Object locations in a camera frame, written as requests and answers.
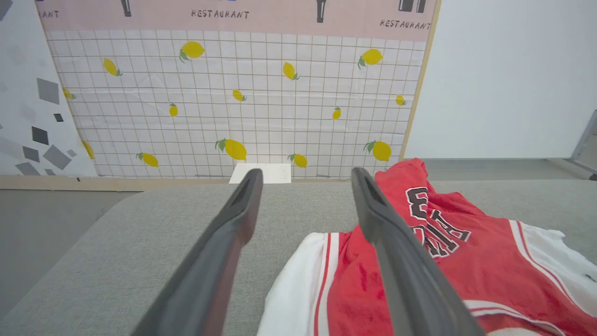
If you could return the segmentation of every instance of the yellow lemon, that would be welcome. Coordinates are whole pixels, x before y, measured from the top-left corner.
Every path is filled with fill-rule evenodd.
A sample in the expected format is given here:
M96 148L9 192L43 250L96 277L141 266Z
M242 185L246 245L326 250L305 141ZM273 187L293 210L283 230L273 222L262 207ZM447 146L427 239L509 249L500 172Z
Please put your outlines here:
M114 62L112 62L109 59L104 59L104 69L108 71L108 74L111 74L112 76L122 76L123 74L123 72L116 67Z
M89 157L90 157L92 160L95 160L95 159L96 159L96 157L95 157L95 156L93 156L93 148L92 148L91 146L89 146L89 144L88 144L88 143L86 143L85 141L81 140L81 142L83 142L83 147L85 147L85 149L87 150L87 154L89 154Z
M70 93L69 89L67 89L67 88L62 88L62 92L64 92L64 96L66 97L66 99L76 98L76 96L74 94Z
M224 138L222 140L216 141L216 148L218 148L218 146L222 152L224 149L226 149L226 153L228 153L228 155L235 160L247 160L247 150L242 143L238 141Z
M367 66L366 64L369 64L369 65L378 64L382 58L383 58L383 55L381 55L381 51L379 51L377 49L369 49L369 50L365 51L365 53L363 55L361 55L361 58L359 59L359 62L357 63L357 65L359 66L359 69L360 69L361 66Z
M365 149L367 149L369 153L373 150L373 156L380 161L389 161L390 155L392 155L392 149L383 141L367 142L363 150Z
M244 102L247 99L247 97L243 96L239 90L234 90L232 92L232 96L234 97L234 99L238 100L239 102Z
M294 163L297 165L297 167L307 168L307 158L300 154L295 153L295 154L289 155L287 157L287 159L290 159L290 161L294 160Z
M175 103L170 103L170 115L176 117L179 114L179 108Z
M183 45L180 49L179 59L181 62L184 63L183 59L189 60L189 57L192 59L197 59L203 55L205 52L205 48L201 43L195 41L189 41Z
M137 154L137 158L142 160L150 167L157 167L158 166L158 159L155 156L147 153L139 153Z
M396 104L398 104L398 105L404 105L404 104L406 104L406 101L404 100L404 97L402 97L401 95L397 95L396 96Z
M284 67L282 68L284 75L291 80L295 81L300 78L299 74L296 73L294 70L294 66L288 62L284 62Z
M338 118L340 118L340 114L342 113L342 110L336 106L336 108L334 109L334 114L332 115L332 119L336 120Z

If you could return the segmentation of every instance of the pink banner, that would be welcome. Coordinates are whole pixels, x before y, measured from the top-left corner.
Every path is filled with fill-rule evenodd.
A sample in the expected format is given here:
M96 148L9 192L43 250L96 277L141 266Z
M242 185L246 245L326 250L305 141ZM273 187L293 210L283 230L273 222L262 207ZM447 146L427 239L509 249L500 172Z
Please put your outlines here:
M427 41L435 0L37 0L46 30L231 30Z

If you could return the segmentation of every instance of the basketball jersey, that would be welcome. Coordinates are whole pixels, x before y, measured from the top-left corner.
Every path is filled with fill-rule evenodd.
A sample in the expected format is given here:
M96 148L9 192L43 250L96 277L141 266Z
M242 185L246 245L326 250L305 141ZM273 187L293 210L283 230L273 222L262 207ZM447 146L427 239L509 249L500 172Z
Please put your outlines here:
M375 180L490 335L597 335L597 267L564 234L487 216L438 194L424 163ZM258 335L393 335L374 248L361 228L312 233L274 282Z

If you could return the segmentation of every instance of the lemon print wallpaper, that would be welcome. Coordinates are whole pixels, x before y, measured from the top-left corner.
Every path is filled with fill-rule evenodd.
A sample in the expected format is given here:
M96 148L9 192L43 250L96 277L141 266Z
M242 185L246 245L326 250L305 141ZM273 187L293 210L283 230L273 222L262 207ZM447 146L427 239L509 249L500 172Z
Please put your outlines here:
M294 179L398 162L435 7L36 4L97 173L187 179L226 179L238 162L289 163Z

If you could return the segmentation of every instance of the white backdrop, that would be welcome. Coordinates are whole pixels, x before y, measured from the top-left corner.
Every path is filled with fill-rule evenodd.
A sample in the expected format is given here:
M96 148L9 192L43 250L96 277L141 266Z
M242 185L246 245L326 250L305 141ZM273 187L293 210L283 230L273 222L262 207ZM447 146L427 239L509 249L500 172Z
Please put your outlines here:
M33 1L0 4L0 174L96 176Z
M405 157L570 157L597 109L597 2L442 3Z

